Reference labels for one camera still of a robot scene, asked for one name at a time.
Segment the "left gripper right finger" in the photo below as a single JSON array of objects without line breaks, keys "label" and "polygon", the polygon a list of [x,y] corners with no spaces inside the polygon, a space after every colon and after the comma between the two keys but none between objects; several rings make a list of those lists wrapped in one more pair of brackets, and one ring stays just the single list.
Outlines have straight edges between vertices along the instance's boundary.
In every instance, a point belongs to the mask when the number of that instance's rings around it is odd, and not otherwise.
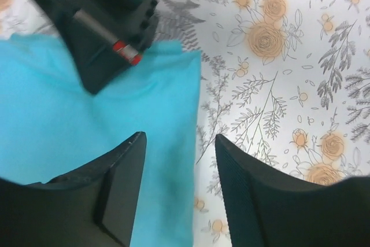
[{"label": "left gripper right finger", "polygon": [[369,178],[330,186],[287,175],[215,140],[233,246],[368,246]]}]

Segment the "teal t-shirt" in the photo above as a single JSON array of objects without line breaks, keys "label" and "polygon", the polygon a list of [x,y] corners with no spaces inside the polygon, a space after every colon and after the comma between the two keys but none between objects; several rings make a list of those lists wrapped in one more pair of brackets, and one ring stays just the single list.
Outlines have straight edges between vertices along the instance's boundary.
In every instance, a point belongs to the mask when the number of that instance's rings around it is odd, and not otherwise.
[{"label": "teal t-shirt", "polygon": [[62,41],[1,41],[1,177],[47,182],[137,131],[147,150],[132,246],[192,246],[201,55],[157,42],[93,96]]}]

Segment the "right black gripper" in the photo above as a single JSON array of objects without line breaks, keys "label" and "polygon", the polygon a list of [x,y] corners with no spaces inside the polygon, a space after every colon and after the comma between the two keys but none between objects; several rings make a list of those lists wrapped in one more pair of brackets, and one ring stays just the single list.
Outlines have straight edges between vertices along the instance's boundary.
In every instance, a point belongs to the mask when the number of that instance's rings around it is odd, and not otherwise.
[{"label": "right black gripper", "polygon": [[91,94],[141,61],[159,22],[157,0],[34,1],[61,35]]}]

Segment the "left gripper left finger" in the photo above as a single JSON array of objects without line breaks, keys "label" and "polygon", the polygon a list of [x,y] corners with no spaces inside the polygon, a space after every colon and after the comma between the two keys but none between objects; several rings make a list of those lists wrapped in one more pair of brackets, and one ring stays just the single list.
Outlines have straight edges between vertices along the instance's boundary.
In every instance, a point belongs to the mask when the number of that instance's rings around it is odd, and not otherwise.
[{"label": "left gripper left finger", "polygon": [[147,146],[136,132],[47,183],[1,180],[2,246],[129,246]]}]

